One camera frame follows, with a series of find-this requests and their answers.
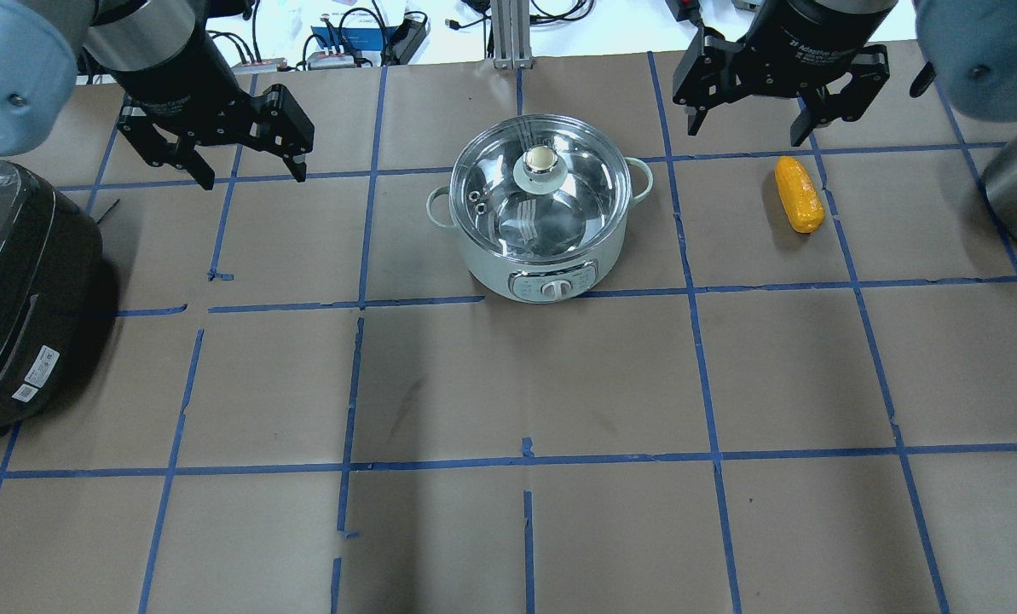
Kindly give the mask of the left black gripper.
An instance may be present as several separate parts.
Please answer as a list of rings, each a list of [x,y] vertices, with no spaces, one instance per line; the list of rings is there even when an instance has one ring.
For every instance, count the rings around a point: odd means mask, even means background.
[[[212,190],[215,171],[197,148],[242,144],[279,157],[306,182],[313,121],[283,84],[244,93],[208,35],[189,35],[157,65],[116,71],[116,82],[124,89],[116,128],[149,166],[170,165]]]

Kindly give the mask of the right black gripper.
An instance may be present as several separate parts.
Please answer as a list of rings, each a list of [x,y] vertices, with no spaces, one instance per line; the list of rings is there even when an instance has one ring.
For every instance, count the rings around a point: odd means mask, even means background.
[[[673,78],[687,136],[711,109],[750,95],[803,102],[793,147],[832,121],[859,120],[890,78],[887,46],[868,42],[891,11],[890,1],[764,1],[741,38],[700,27]]]

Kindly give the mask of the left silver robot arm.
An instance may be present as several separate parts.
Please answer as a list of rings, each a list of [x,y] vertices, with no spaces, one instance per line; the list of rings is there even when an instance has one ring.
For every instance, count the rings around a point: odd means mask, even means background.
[[[121,85],[116,129],[149,166],[211,189],[199,149],[243,145],[305,182],[312,120],[285,85],[243,90],[205,28],[251,13],[248,1],[0,1],[0,156],[48,139],[86,52]]]

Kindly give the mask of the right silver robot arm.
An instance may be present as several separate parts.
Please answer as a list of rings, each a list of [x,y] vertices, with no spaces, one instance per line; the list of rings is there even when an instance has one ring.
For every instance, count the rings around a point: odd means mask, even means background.
[[[711,109],[750,96],[801,100],[789,129],[801,145],[819,127],[855,122],[891,77],[885,45],[871,38],[893,1],[765,1],[737,40],[702,25],[676,67],[671,98],[696,135]],[[917,1],[925,65],[910,86],[940,83],[964,116],[1017,121],[1017,1]]]

